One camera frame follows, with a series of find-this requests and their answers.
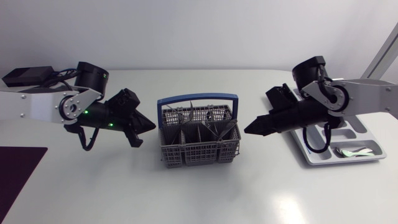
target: white table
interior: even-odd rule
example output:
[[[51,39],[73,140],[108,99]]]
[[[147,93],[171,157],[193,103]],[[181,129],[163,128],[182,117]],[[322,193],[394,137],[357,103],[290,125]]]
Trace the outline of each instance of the white table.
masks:
[[[157,129],[140,135],[140,148],[130,148],[123,133],[101,130],[85,152],[62,125],[0,121],[0,145],[49,149],[4,223],[398,223],[398,122],[391,115],[360,116],[386,159],[312,167],[289,133],[243,132],[271,109],[267,90],[295,86],[290,72],[109,72],[106,99],[129,88],[141,101],[138,110],[154,123],[158,99],[237,94],[241,154],[231,164],[166,169]]]

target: cutlery basket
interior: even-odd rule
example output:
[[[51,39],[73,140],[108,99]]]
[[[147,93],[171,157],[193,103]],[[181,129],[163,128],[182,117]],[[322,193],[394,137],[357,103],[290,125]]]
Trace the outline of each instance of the cutlery basket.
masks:
[[[162,109],[171,103],[207,99],[232,100],[233,110],[228,105]],[[157,101],[157,114],[162,160],[168,168],[232,162],[239,154],[237,95],[199,93],[164,98]]]

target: gray tray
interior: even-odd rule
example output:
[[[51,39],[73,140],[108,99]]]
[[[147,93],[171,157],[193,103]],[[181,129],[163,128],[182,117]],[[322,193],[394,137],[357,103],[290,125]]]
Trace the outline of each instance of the gray tray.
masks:
[[[331,130],[331,143],[328,150],[319,154],[307,149],[303,140],[302,128],[290,132],[310,165],[373,161],[387,157],[376,138],[357,116],[346,116],[344,119],[343,127]],[[325,145],[326,138],[323,125],[322,123],[307,128],[308,142],[315,149],[321,149]],[[367,147],[373,150],[374,156],[343,157],[336,151],[336,147],[348,151]]]

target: white wall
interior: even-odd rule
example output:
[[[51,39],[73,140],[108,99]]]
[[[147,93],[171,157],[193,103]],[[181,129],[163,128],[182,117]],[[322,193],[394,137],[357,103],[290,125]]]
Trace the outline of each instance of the white wall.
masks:
[[[79,60],[108,70],[291,70],[323,55],[331,77],[359,78],[397,9],[397,0],[0,0],[0,74]]]

